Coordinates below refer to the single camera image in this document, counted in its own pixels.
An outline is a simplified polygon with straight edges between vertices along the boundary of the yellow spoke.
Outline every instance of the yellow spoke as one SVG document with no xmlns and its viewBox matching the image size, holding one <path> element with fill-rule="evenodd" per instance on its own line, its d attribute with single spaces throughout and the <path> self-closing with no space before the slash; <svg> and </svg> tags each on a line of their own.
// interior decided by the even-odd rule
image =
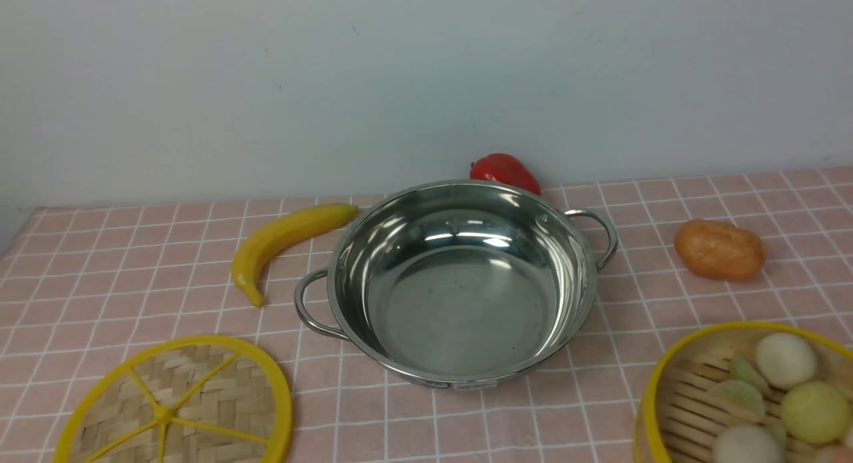
<svg viewBox="0 0 853 463">
<path fill-rule="evenodd" d="M 165 461 L 165 430 L 167 429 L 167 425 L 165 423 L 161 423 L 161 430 L 159 431 L 159 441 L 157 443 L 157 461 L 158 463 L 163 463 Z"/>
<path fill-rule="evenodd" d="M 256 442 L 256 444 L 267 444 L 267 441 L 264 438 L 260 438 L 260 436 L 237 432 L 237 430 L 229 430 L 228 428 L 222 428 L 221 426 L 213 426 L 213 424 L 201 423 L 201 421 L 190 421 L 183 420 L 183 418 L 172 418 L 171 422 L 183 424 L 183 426 L 194 426 L 200 430 L 208 430 L 208 432 L 222 433 L 223 435 L 234 436 L 234 438 L 249 440 L 250 442 Z"/>
<path fill-rule="evenodd" d="M 196 391 L 196 390 L 198 390 L 198 389 L 200 389 L 200 388 L 201 388 L 201 385 L 202 385 L 202 384 L 207 383 L 207 381 L 208 381 L 210 378 L 213 378 L 213 375 L 216 375 L 217 373 L 219 373 L 220 371 L 222 371 L 222 369 L 223 369 L 223 368 L 225 368 L 226 366 L 228 366 L 228 365 L 229 365 L 229 363 L 234 362 L 234 360 L 236 360 L 238 356 L 240 356 L 240 354 L 239 354 L 239 353 L 237 353 L 237 352 L 235 352 L 234 354 L 232 354 L 232 356 L 229 356 L 229 357 L 228 357 L 228 359 L 226 359 L 224 362 L 219 363 L 219 365 L 217 365 L 217 366 L 216 366 L 216 368 L 214 368 L 214 369 L 213 369 L 213 371 L 211 371 L 210 373 L 207 373 L 207 375 L 205 375 L 205 377 L 204 377 L 204 378 L 202 378 L 202 379 L 200 379 L 199 381 L 197 381 L 197 382 L 196 382 L 196 383 L 195 383 L 195 384 L 194 384 L 194 385 L 189 389 L 189 391 L 187 391 L 186 393 L 184 393 L 184 395 L 183 395 L 183 396 L 181 396 L 181 399 L 180 399 L 180 400 L 178 400 L 178 401 L 177 401 L 177 403 L 175 403 L 175 405 L 171 407 L 171 411 L 176 411 L 178 408 L 180 408 L 180 407 L 183 405 L 183 403 L 186 403 L 186 402 L 187 402 L 187 400 L 189 399 L 189 397 L 190 397 L 190 396 L 192 396 L 192 395 L 193 395 L 193 393 L 195 393 L 195 391 Z"/>
<path fill-rule="evenodd" d="M 148 430 L 152 429 L 153 427 L 156 426 L 156 424 L 157 424 L 156 421 L 151 421 L 150 423 L 146 424 L 146 426 L 140 426 L 139 428 L 137 428 L 133 432 L 119 436 L 118 438 L 114 439 L 112 442 L 110 442 L 109 444 L 107 444 L 106 446 L 104 446 L 103 448 L 98 450 L 97 452 L 95 452 L 94 455 L 91 455 L 90 457 L 88 457 L 84 463 L 92 463 L 92 461 L 95 461 L 98 458 L 102 457 L 103 455 L 109 453 L 110 450 L 112 450 L 113 448 L 122 444 L 123 442 L 126 442 L 127 440 L 134 438 L 134 436 L 139 435 L 139 434 L 144 433 L 144 432 L 147 432 Z"/>
<path fill-rule="evenodd" d="M 149 387 L 145 386 L 143 379 L 139 378 L 139 375 L 137 375 L 137 372 L 133 371 L 133 368 L 128 370 L 128 372 L 131 373 L 131 378 L 133 378 L 133 381 L 137 382 L 137 386 L 139 386 L 139 389 L 143 391 L 145 399 L 148 400 L 149 403 L 151 403 L 151 408 L 157 408 L 157 400 L 155 400 L 155 396 L 151 394 Z"/>
</svg>

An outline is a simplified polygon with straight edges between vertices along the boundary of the pot rim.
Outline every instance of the pot rim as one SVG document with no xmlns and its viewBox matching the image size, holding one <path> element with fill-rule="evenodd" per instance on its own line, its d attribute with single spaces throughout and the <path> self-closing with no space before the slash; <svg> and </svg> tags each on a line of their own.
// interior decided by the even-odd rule
<svg viewBox="0 0 853 463">
<path fill-rule="evenodd" d="M 533 199 L 539 205 L 541 205 L 545 210 L 554 214 L 555 217 L 560 217 L 570 229 L 570 232 L 573 236 L 576 237 L 576 241 L 578 241 L 579 245 L 582 247 L 582 260 L 586 263 L 588 268 L 588 281 L 587 281 L 587 289 L 581 293 L 580 302 L 578 305 L 578 317 L 569 324 L 569 326 L 564 329 L 564 334 L 569 334 L 569 338 L 566 339 L 566 342 L 572 336 L 574 336 L 580 327 L 585 323 L 588 318 L 589 312 L 592 310 L 596 288 L 597 288 L 597 280 L 598 273 L 596 271 L 596 262 L 593 256 L 593 251 L 589 247 L 589 243 L 584 235 L 581 233 L 578 227 L 572 224 L 572 221 L 568 220 L 564 216 L 564 212 L 556 208 L 551 202 L 546 201 L 542 197 L 527 192 L 527 190 L 512 187 L 509 185 L 504 185 L 502 183 L 495 183 L 494 181 L 481 181 L 481 180 L 443 180 L 443 181 L 435 181 L 434 183 L 425 183 L 422 185 L 418 185 L 416 187 L 409 187 L 400 192 L 394 193 L 392 195 L 387 196 L 382 199 L 380 202 L 377 202 L 374 205 L 371 205 L 367 211 L 363 211 L 359 214 L 359 216 L 353 220 L 353 223 L 348 227 L 347 231 L 345 231 L 344 236 L 339 239 L 338 244 L 335 245 L 335 250 L 332 252 L 332 257 L 329 260 L 329 269 L 326 281 L 326 291 L 329 296 L 329 305 L 332 307 L 332 314 L 335 316 L 335 321 L 337 321 L 338 326 L 341 328 L 342 332 L 353 342 L 354 345 L 362 350 L 367 356 L 376 360 L 376 362 L 380 363 L 386 369 L 392 372 L 396 372 L 400 375 L 409 378 L 416 378 L 420 380 L 426 380 L 429 382 L 441 383 L 441 384 L 475 384 L 475 383 L 484 383 L 490 381 L 497 381 L 504 378 L 509 378 L 518 374 L 520 372 L 524 372 L 533 366 L 538 365 L 539 363 L 544 362 L 546 359 L 551 357 L 557 351 L 566 345 L 564 344 L 553 344 L 549 347 L 545 348 L 545 351 L 537 354 L 536 356 L 530 357 L 523 362 L 516 363 L 515 365 L 508 366 L 506 369 L 502 369 L 499 371 L 493 371 L 488 373 L 482 373 L 478 375 L 470 375 L 470 378 L 451 378 L 448 375 L 443 375 L 440 373 L 426 372 L 421 371 L 420 369 L 411 368 L 410 366 L 401 365 L 399 362 L 395 362 L 391 358 L 384 356 L 384 354 L 376 351 L 371 345 L 367 344 L 364 340 L 359 338 L 359 336 L 355 335 L 353 332 L 353 328 L 350 326 L 347 319 L 344 317 L 343 312 L 341 311 L 341 302 L 338 300 L 338 296 L 335 292 L 335 280 L 338 275 L 338 260 L 341 259 L 341 253 L 344 251 L 344 248 L 349 244 L 350 239 L 353 237 L 353 233 L 359 229 L 362 225 L 363 221 L 367 220 L 371 215 L 375 214 L 378 209 L 383 208 L 389 202 L 392 202 L 396 199 L 399 199 L 409 193 L 420 192 L 426 190 L 428 188 L 435 187 L 451 187 L 451 186 L 470 186 L 470 187 L 493 187 L 499 188 L 500 190 L 509 191 L 512 193 L 516 193 L 522 197 Z"/>
</svg>

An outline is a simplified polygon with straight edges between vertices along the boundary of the pink checkered tablecloth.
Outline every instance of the pink checkered tablecloth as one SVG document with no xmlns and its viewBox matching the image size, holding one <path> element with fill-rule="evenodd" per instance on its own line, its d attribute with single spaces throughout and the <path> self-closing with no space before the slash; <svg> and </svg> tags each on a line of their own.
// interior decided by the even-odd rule
<svg viewBox="0 0 853 463">
<path fill-rule="evenodd" d="M 632 418 L 664 349 L 729 320 L 781 321 L 853 344 L 853 168 L 566 185 L 560 207 L 606 211 L 622 245 L 579 335 L 536 372 L 494 390 L 427 390 L 346 342 L 301 326 L 296 281 L 329 263 L 341 232 L 274 260 L 269 304 L 229 286 L 240 238 L 277 215 L 376 196 L 37 211 L 0 260 L 0 461 L 51 461 L 70 411 L 105 372 L 177 336 L 255 342 L 292 386 L 289 461 L 631 461 Z M 688 218 L 734 221 L 764 239 L 758 280 L 702 280 L 674 255 Z M 578 220 L 594 248 L 594 223 Z M 310 311 L 333 323 L 321 284 Z"/>
</svg>

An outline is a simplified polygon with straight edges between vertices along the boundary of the pot handle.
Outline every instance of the pot handle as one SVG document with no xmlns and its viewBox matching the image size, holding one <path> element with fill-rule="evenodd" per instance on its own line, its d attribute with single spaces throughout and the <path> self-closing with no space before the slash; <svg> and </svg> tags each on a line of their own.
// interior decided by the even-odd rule
<svg viewBox="0 0 853 463">
<path fill-rule="evenodd" d="M 600 271 L 602 268 L 604 268 L 604 266 L 606 266 L 607 262 L 609 262 L 609 260 L 613 258 L 613 255 L 616 253 L 616 248 L 619 247 L 619 236 L 616 234 L 616 227 L 614 227 L 613 224 L 610 223 L 610 220 L 608 220 L 607 217 L 603 217 L 602 215 L 598 214 L 598 212 L 594 210 L 589 210 L 588 208 L 579 208 L 576 210 L 564 211 L 563 214 L 569 218 L 589 217 L 595 221 L 598 221 L 598 223 L 600 223 L 601 226 L 604 227 L 604 231 L 607 232 L 607 250 L 604 252 L 604 256 L 602 256 L 601 259 L 598 260 L 598 262 L 595 264 L 595 268 Z"/>
<path fill-rule="evenodd" d="M 302 320 L 302 323 L 305 323 L 305 326 L 311 330 L 323 336 L 332 336 L 332 338 L 350 341 L 349 336 L 342 332 L 340 328 L 328 326 L 314 320 L 314 317 L 308 314 L 308 310 L 305 308 L 305 291 L 308 290 L 308 285 L 320 280 L 320 278 L 326 278 L 328 273 L 329 270 L 324 268 L 316 272 L 310 272 L 310 274 L 302 277 L 302 280 L 296 285 L 296 290 L 293 291 L 293 306 L 296 307 L 296 314 L 299 315 L 299 320 Z"/>
</svg>

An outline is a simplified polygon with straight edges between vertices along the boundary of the bamboo steamer lid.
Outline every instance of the bamboo steamer lid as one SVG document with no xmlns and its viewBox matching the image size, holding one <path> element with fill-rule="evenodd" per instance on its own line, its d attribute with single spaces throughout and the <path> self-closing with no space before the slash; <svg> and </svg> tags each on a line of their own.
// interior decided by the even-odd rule
<svg viewBox="0 0 853 463">
<path fill-rule="evenodd" d="M 190 336 L 137 354 L 89 391 L 56 463 L 278 463 L 293 405 L 281 369 L 230 336 Z"/>
</svg>

